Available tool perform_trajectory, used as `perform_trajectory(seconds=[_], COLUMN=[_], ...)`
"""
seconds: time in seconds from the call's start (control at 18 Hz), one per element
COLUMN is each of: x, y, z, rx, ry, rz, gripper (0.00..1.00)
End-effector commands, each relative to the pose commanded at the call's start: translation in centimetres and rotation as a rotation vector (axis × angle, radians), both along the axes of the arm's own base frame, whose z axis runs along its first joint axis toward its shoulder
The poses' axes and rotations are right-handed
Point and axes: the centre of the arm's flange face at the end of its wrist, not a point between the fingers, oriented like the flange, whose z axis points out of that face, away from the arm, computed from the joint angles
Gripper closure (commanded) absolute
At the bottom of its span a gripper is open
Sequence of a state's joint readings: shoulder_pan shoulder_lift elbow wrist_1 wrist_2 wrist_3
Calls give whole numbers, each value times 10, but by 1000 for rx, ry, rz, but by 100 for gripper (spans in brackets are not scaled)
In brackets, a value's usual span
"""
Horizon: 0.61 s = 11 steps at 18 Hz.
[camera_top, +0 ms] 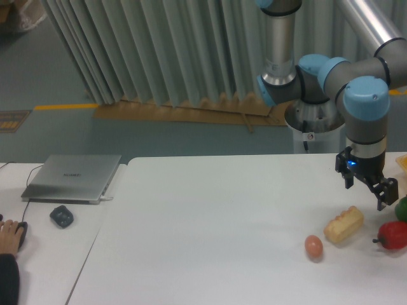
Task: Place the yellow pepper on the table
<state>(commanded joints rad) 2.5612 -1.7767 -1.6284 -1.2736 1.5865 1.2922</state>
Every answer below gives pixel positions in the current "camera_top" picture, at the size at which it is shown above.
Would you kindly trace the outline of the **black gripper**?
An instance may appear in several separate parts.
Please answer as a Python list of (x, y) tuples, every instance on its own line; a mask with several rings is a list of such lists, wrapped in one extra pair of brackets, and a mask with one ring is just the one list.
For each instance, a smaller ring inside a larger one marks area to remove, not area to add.
[(354, 185), (354, 178), (365, 183), (377, 198), (378, 211), (399, 198), (398, 181), (383, 175), (385, 152), (382, 144), (350, 144), (335, 159), (335, 170), (344, 179), (345, 188)]

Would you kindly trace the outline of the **black sleeved forearm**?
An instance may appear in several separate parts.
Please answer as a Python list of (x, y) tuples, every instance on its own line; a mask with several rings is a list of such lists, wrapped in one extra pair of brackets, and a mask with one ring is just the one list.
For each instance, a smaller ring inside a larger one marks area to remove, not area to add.
[(12, 254), (1, 254), (1, 304), (18, 304), (20, 273)]

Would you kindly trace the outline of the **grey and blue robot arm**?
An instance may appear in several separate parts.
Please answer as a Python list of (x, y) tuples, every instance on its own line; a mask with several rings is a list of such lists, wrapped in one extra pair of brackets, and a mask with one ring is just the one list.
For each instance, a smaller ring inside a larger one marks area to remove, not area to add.
[(346, 187), (366, 184), (379, 210), (399, 197), (397, 180), (383, 175), (387, 148), (389, 90), (406, 85), (406, 40), (373, 1), (337, 1), (371, 58), (306, 55), (293, 62), (295, 13), (301, 1), (258, 1), (266, 15), (266, 65), (257, 78), (263, 100), (275, 106), (290, 100), (327, 110), (332, 129), (345, 127), (346, 146), (335, 169)]

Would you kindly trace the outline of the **person's hand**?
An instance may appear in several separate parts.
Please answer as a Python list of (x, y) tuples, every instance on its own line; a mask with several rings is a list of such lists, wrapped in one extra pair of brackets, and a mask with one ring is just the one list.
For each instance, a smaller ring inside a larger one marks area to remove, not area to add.
[(1, 221), (0, 251), (1, 254), (11, 254), (14, 257), (18, 254), (20, 239), (24, 229), (18, 226), (18, 221), (11, 219)]

